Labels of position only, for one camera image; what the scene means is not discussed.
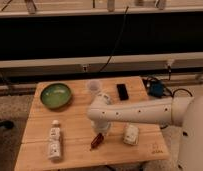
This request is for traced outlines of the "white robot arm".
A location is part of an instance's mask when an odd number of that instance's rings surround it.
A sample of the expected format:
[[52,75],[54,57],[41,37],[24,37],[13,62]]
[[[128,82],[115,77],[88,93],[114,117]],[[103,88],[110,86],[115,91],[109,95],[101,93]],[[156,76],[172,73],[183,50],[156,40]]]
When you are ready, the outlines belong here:
[[90,104],[87,116],[94,130],[100,132],[106,132],[110,122],[181,126],[179,171],[203,171],[203,95],[112,104],[107,94],[99,93]]

